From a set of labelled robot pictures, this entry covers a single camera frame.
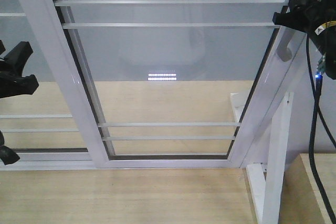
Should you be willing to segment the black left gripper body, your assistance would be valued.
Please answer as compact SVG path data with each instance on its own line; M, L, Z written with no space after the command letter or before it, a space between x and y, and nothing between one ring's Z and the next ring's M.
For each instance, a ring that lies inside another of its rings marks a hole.
M1 98L32 95L39 87L37 78L31 74L23 77L24 66L33 53L28 41L19 42L1 60Z

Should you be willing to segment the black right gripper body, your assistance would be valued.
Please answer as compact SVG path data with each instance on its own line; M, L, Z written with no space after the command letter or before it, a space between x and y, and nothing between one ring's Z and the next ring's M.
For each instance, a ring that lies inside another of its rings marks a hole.
M324 71L335 79L335 0L307 0L302 3L305 32L324 56Z

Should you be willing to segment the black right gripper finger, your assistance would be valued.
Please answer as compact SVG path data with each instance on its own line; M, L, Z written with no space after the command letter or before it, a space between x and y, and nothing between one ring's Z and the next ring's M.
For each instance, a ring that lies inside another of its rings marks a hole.
M293 13L277 13L272 17L272 22L275 25L284 26L297 31L306 32L304 23L296 18Z
M289 13L300 14L305 10L305 5L301 0L288 0Z

